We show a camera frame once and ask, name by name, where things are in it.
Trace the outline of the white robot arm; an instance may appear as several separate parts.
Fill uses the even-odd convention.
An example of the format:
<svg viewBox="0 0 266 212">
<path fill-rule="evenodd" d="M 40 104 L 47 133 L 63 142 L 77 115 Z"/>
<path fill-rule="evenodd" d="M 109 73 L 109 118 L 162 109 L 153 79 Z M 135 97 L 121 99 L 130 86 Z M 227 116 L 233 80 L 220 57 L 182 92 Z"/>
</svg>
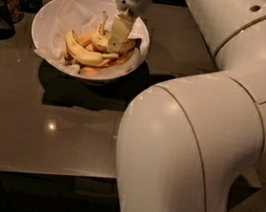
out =
<svg viewBox="0 0 266 212">
<path fill-rule="evenodd" d="M 266 158 L 266 0 L 185 0 L 214 73 L 148 87 L 116 144 L 120 212 L 226 212 L 235 179 Z"/>
</svg>

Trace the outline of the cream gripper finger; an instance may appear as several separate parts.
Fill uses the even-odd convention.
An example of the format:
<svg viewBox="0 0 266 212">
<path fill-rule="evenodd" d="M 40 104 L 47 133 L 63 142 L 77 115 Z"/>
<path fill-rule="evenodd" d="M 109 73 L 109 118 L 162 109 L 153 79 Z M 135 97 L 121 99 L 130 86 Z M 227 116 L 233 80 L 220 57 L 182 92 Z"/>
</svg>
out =
<svg viewBox="0 0 266 212">
<path fill-rule="evenodd" d="M 136 19 L 129 11 L 119 11 L 113 17 L 111 34 L 109 35 L 107 50 L 109 53 L 117 53 L 127 40 L 133 29 Z"/>
</svg>

